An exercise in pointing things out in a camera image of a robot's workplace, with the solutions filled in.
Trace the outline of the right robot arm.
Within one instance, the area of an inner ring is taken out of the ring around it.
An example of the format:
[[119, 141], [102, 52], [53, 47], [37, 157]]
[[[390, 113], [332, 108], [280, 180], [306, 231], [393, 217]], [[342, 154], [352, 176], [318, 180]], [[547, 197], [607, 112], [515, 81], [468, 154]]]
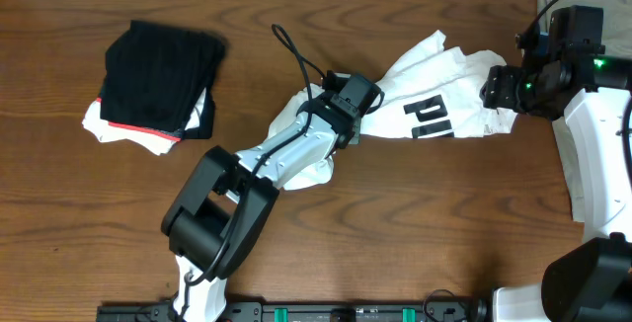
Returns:
[[600, 8], [554, 11], [519, 42], [521, 66], [492, 67], [481, 90], [486, 108], [564, 121], [585, 205], [583, 244], [541, 282], [497, 289], [492, 321], [631, 318], [631, 62], [606, 55], [602, 26]]

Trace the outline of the white printed t-shirt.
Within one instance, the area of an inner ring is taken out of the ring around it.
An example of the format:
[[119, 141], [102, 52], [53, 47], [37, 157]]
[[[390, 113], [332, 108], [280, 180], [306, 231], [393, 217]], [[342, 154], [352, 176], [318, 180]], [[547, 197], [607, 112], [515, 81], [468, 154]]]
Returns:
[[503, 65], [490, 50], [470, 55], [444, 48], [440, 31], [404, 53], [377, 82], [384, 98], [360, 122], [360, 133], [382, 138], [484, 137], [512, 131], [516, 113], [483, 107], [489, 70]]

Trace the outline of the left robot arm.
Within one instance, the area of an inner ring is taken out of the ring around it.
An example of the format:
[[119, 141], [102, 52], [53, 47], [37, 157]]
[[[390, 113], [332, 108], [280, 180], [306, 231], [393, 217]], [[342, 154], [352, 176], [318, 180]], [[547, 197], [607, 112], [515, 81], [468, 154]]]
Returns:
[[384, 98], [360, 74], [329, 72], [324, 85], [318, 96], [287, 105], [281, 129], [263, 143], [236, 153], [215, 146], [197, 163], [161, 223], [180, 271], [171, 320], [219, 319], [227, 279], [254, 247], [280, 188], [346, 148]]

